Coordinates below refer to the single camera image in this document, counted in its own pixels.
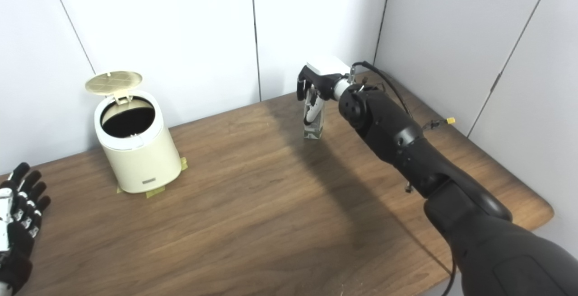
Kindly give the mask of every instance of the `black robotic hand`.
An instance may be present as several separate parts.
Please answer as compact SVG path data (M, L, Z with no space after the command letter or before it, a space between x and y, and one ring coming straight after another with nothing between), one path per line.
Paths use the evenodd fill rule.
M0 295L4 290L14 295L28 281L34 238L50 204L48 196L41 197L46 190L41 173L28 171L30 166L21 163L0 183Z
M345 76L347 76L347 74L316 74L316 72L308 66L304 66L297 77L297 99L305 99L306 93L311 86L314 86L318 92L318 96L322 100L335 99L335 86L341 79L345 78Z

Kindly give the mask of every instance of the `wooden table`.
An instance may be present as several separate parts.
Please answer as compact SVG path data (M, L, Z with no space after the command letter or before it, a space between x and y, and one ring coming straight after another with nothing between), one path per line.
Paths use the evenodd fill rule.
M438 118L404 94L419 123ZM423 199L336 103L318 141L303 139L302 112L291 94L172 128L189 169L150 199L117 194L100 149L38 166L53 201L21 295L410 296L447 278ZM453 127L427 137L517 224L553 216Z

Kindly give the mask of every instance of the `robot finger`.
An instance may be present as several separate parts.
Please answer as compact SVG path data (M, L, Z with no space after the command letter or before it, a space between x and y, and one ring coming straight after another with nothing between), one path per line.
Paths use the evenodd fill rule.
M46 191L46 183L38 182L28 194L28 202L32 202L32 204L35 206L38 198L42 195L42 193L44 193L44 191Z
M42 213L48 208L50 205L50 197L47 195L43 196L37 203L36 203L36 210L34 213L39 214L42 216Z
M38 235L41 226L42 226L42 216L35 216L33 223L28 230L30 236L35 238Z
M24 178L26 173L30 170L30 165L22 162L10 173L8 176L9 181L13 181L15 183L20 183L20 181Z
M38 180L42 177L42 174L37 170L32 171L30 174L26 176L24 181L20 184L19 187L19 194L24 193L24 197L28 197L28 193L33 188L33 186L38 182Z

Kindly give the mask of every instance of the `robotic hand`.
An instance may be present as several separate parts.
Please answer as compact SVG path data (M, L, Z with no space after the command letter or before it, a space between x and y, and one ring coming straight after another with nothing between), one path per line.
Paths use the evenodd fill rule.
M378 69L365 61L351 70L338 60L324 65L301 70L297 98L313 90L338 101L367 146L426 199L425 214L452 249L465 296L578 296L578 260L513 224L508 208L425 139L401 98L406 111L382 91L354 83L354 68L362 65L390 84Z
M46 184L41 173L27 172L22 163L0 183L0 296L16 294L28 281L33 269L30 255L42 225L42 213L50 204L41 197Z

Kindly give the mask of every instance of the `white wall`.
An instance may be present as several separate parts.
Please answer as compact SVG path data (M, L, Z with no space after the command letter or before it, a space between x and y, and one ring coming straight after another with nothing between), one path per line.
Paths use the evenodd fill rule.
M169 126L259 101L252 0L62 1L96 72L140 72Z
M295 92L308 56L373 62L385 0L255 0L263 99Z
M0 0L0 173L94 144L91 75L58 0Z
M388 0L376 66L467 134L537 0Z

